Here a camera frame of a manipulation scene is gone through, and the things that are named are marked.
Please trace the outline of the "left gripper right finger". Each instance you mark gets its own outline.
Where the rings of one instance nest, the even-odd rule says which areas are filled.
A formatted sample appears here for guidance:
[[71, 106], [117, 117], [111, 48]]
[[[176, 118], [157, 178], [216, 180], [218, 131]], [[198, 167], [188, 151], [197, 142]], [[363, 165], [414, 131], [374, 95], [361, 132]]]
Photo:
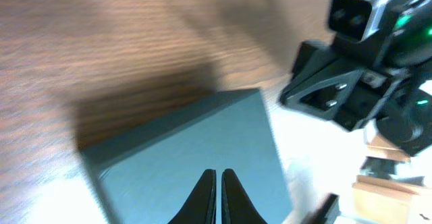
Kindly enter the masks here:
[[221, 223], [267, 224], [255, 209], [233, 169], [222, 174]]

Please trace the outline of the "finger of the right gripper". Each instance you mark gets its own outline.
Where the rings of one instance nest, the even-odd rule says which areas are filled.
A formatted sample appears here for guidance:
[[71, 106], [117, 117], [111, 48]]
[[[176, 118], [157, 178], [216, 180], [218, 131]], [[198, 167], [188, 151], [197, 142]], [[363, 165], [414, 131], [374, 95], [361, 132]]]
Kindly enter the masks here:
[[326, 201], [314, 213], [308, 213], [301, 224], [334, 224], [340, 216], [340, 197], [330, 194]]
[[358, 68], [332, 67], [325, 67], [311, 76], [301, 72], [283, 89], [279, 101], [289, 109], [332, 120], [362, 73]]

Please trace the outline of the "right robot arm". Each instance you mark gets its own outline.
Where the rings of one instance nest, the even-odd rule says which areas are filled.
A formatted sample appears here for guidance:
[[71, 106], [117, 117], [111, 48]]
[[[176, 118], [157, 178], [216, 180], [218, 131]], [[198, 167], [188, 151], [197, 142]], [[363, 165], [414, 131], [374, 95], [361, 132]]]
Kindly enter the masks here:
[[379, 135], [431, 179], [431, 0], [330, 0], [331, 44], [300, 44], [280, 103], [352, 132]]

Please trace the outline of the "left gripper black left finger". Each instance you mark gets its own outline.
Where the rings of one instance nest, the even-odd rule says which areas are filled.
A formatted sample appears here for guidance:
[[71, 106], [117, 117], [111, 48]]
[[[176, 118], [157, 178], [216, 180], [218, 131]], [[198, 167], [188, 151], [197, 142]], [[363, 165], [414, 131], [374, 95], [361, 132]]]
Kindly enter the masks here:
[[216, 170], [206, 169], [169, 224], [215, 224]]

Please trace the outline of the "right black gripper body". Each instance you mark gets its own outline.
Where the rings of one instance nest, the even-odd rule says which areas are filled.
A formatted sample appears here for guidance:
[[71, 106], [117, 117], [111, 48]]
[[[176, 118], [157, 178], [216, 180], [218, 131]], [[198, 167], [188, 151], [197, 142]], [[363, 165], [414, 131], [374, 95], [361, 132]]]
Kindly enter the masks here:
[[353, 91], [330, 121], [349, 132], [373, 119], [395, 119], [415, 130], [415, 122], [402, 114], [404, 103], [397, 100], [409, 88], [414, 68], [392, 61], [393, 41], [392, 35], [381, 32], [361, 43], [338, 36], [331, 44], [305, 40], [298, 48], [290, 82], [301, 72], [311, 76], [325, 67], [362, 69]]

